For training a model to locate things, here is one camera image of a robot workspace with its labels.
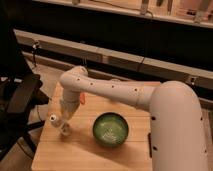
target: white cylinder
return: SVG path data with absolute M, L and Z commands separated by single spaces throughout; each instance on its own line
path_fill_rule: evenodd
M 150 104 L 153 171 L 208 171 L 202 111 L 187 85 L 170 81 Z
M 71 128 L 68 122 L 64 122 L 60 127 L 59 131 L 64 136 L 69 136 L 71 134 Z
M 50 123 L 51 123 L 52 126 L 57 128 L 62 124 L 62 120 L 56 115 L 51 115 L 50 116 Z

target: green bowl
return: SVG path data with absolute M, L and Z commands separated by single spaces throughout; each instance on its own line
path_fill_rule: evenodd
M 117 147 L 126 140 L 129 127 L 126 120 L 116 113 L 100 115 L 93 125 L 93 136 L 103 146 Z

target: black chair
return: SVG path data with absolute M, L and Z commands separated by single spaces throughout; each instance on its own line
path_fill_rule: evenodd
M 0 161 L 21 137 L 35 152 L 29 131 L 44 121 L 28 124 L 35 105 L 47 104 L 40 76 L 33 74 L 18 46 L 3 1 L 0 0 Z

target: bowl rim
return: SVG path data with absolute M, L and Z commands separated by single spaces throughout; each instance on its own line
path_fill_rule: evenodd
M 111 116 L 116 116 L 117 118 L 119 118 L 119 119 L 123 122 L 123 124 L 125 125 L 125 128 L 126 128 L 126 135 L 125 135 L 125 138 L 123 139 L 123 141 L 122 141 L 121 143 L 114 144 L 114 145 L 113 145 L 113 144 L 103 144 L 103 142 L 101 142 L 101 141 L 98 139 L 98 137 L 95 136 L 95 135 L 96 135 L 96 134 L 95 134 L 95 127 L 96 127 L 98 121 L 99 121 L 100 119 L 102 119 L 102 118 L 104 118 L 104 117 L 107 117 L 107 116 L 110 116 L 110 115 L 111 115 Z M 98 141 L 99 143 L 101 143 L 101 145 L 104 145 L 104 146 L 107 146 L 107 147 L 116 147 L 116 146 L 118 146 L 118 145 L 123 144 L 123 143 L 125 142 L 125 140 L 127 139 L 128 135 L 129 135 L 129 125 L 128 125 L 126 119 L 125 119 L 122 115 L 120 115 L 120 114 L 118 114 L 118 113 L 115 113 L 115 112 L 105 112 L 105 113 L 99 115 L 99 116 L 95 119 L 95 121 L 94 121 L 94 123 L 93 123 L 92 132 L 93 132 L 93 136 L 94 136 L 95 140 Z

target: small white object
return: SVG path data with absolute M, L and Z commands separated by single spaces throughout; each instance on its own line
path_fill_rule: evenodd
M 51 122 L 52 126 L 59 129 L 59 132 L 62 135 L 64 135 L 64 136 L 70 135 L 71 128 L 70 128 L 69 123 L 66 120 L 59 118 L 56 115 L 51 115 L 50 116 L 50 122 Z
M 50 123 L 52 124 L 52 126 L 57 128 L 62 124 L 62 120 L 56 115 L 51 115 L 50 116 Z

